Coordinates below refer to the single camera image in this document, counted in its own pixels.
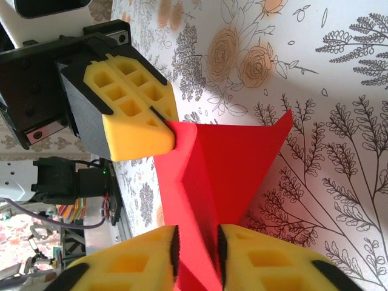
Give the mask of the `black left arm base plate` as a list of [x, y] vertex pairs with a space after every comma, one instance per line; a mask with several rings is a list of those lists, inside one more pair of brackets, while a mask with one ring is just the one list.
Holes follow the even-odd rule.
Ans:
[[111, 222], [112, 226], [116, 226], [121, 219], [121, 211], [123, 210], [123, 202], [117, 176], [111, 162], [107, 162], [104, 166], [104, 176], [107, 180], [105, 194], [105, 217]]

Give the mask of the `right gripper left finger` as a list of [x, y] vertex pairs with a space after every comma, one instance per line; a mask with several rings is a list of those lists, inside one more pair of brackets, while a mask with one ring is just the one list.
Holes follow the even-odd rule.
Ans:
[[163, 226], [71, 263], [45, 291], [174, 291], [179, 227]]

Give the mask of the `aluminium mounting rail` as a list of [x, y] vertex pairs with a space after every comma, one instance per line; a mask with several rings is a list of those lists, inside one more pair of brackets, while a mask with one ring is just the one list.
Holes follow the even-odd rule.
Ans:
[[91, 255], [130, 238], [130, 224], [125, 208], [122, 208], [115, 226], [111, 222], [105, 222], [97, 228], [84, 230], [85, 252]]

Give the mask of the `red cloth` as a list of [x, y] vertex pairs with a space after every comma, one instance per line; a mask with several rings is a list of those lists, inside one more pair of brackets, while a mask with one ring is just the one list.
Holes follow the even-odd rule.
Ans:
[[164, 222], [179, 228], [173, 291], [221, 291], [217, 230], [236, 224], [256, 194], [293, 125], [168, 122], [175, 146], [154, 158]]

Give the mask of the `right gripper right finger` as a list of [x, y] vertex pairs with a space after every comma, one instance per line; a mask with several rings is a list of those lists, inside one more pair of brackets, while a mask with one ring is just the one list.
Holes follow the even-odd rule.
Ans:
[[325, 256], [234, 224], [218, 226], [222, 291], [361, 291]]

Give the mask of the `floral table covering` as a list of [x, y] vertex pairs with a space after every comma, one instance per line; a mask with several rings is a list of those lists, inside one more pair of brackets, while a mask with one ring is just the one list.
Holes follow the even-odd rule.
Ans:
[[113, 0], [188, 122], [293, 127], [244, 227], [388, 291], [388, 0]]

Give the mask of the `stack of coloured paper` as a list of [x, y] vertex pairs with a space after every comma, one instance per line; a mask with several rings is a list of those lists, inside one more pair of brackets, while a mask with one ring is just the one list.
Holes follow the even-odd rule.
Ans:
[[59, 216], [68, 222], [75, 222], [84, 218], [87, 207], [85, 198], [78, 198], [72, 205], [56, 205]]

